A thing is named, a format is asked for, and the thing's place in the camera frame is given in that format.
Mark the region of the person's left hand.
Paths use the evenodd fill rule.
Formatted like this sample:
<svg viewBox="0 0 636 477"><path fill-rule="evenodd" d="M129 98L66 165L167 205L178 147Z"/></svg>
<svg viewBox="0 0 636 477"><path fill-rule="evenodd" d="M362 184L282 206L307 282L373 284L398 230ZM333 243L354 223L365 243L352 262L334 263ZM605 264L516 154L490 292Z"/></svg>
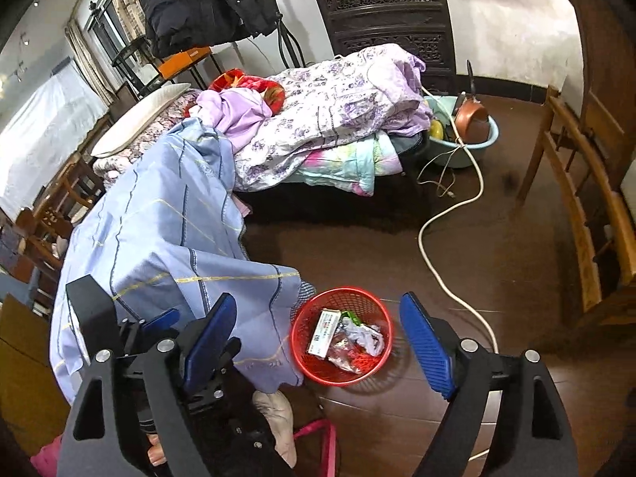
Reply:
<svg viewBox="0 0 636 477"><path fill-rule="evenodd" d="M148 439L151 444L151 447L148 450L150 463L153 466L161 466L165 464L166 457L161 442L159 441L159 436L157 436L156 434L149 435Z"/></svg>

